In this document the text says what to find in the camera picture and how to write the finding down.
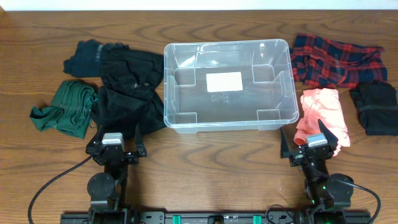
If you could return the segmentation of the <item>dark navy garment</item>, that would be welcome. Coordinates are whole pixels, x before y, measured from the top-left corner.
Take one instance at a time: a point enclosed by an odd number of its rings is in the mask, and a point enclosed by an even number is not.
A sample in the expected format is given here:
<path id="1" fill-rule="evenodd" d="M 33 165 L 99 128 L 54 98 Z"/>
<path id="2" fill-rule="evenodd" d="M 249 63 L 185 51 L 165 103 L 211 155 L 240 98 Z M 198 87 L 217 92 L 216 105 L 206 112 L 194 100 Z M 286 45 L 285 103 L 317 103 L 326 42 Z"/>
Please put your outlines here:
<path id="1" fill-rule="evenodd" d="M 63 62 L 63 72 L 76 78 L 100 77 L 100 65 L 114 49 L 129 49 L 122 43 L 103 44 L 95 39 L 79 41 L 75 54 Z"/>

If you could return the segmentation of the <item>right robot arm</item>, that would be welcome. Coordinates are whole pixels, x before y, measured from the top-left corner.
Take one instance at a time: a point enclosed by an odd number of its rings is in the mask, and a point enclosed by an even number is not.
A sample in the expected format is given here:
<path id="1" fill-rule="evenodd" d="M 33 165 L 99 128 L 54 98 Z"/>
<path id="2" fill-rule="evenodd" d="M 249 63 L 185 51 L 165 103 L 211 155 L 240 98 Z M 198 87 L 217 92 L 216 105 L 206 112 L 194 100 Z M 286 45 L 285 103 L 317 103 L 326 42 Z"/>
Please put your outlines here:
<path id="1" fill-rule="evenodd" d="M 338 138 L 318 120 L 319 134 L 306 137 L 305 144 L 291 151 L 285 133 L 281 131 L 280 157 L 291 167 L 302 169 L 305 192 L 313 205 L 292 215 L 294 223 L 345 223 L 344 208 L 351 206 L 353 179 L 344 174 L 329 174 L 326 161 L 331 159 Z"/>

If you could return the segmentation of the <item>large black garment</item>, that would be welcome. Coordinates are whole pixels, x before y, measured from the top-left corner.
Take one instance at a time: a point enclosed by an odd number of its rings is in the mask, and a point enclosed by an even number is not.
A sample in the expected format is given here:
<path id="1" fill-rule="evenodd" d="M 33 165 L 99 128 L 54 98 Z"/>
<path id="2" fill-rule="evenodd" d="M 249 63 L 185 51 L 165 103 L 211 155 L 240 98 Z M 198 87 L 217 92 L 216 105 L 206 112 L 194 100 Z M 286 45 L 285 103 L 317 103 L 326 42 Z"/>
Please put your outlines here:
<path id="1" fill-rule="evenodd" d="M 165 128 L 164 104 L 156 92 L 164 77 L 164 56 L 125 45 L 101 49 L 99 75 L 103 86 L 91 117 L 109 133 L 126 139 Z"/>

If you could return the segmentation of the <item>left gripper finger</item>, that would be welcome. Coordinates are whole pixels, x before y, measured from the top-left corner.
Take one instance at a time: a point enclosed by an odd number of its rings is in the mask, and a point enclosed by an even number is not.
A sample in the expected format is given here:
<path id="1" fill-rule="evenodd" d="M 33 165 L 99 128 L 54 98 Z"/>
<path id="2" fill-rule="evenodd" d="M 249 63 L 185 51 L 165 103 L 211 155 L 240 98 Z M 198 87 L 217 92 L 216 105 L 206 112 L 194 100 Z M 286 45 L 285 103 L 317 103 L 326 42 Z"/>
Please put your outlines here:
<path id="1" fill-rule="evenodd" d="M 103 134 L 104 134 L 103 127 L 97 126 L 96 134 L 93 136 L 93 138 L 90 141 L 91 148 L 95 148 L 97 145 L 102 143 Z"/>
<path id="2" fill-rule="evenodd" d="M 142 140 L 139 124 L 137 124 L 135 128 L 134 144 L 137 151 L 145 151 L 145 145 L 144 141 Z"/>

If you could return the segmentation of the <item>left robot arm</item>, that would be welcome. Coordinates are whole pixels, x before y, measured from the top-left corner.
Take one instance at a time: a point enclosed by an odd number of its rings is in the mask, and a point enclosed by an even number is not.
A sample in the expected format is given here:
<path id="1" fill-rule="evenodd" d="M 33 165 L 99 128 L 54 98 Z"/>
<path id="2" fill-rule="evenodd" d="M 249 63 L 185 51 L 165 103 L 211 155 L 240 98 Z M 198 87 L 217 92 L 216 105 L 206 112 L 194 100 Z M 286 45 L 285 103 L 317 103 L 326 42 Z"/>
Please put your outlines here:
<path id="1" fill-rule="evenodd" d="M 87 185 L 90 195 L 89 224 L 139 223 L 137 212 L 125 203 L 128 166 L 139 163 L 147 156 L 146 147 L 135 127 L 135 150 L 124 150 L 122 133 L 105 133 L 100 126 L 86 146 L 86 153 L 100 166 L 103 172 L 95 174 Z"/>

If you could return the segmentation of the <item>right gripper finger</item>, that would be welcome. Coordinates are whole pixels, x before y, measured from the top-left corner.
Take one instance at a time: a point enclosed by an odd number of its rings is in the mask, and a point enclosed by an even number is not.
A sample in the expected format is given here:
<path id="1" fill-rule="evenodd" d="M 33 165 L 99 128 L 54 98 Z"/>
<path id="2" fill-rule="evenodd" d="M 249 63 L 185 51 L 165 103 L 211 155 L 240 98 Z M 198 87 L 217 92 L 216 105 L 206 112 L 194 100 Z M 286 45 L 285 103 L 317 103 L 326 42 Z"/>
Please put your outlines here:
<path id="1" fill-rule="evenodd" d="M 289 157 L 290 156 L 290 148 L 287 142 L 286 136 L 282 128 L 280 128 L 280 136 L 281 136 L 281 143 L 280 143 L 280 156 L 281 157 Z"/>
<path id="2" fill-rule="evenodd" d="M 325 126 L 321 119 L 318 119 L 318 126 L 320 128 L 320 132 L 325 136 L 328 144 L 337 144 L 338 138 Z"/>

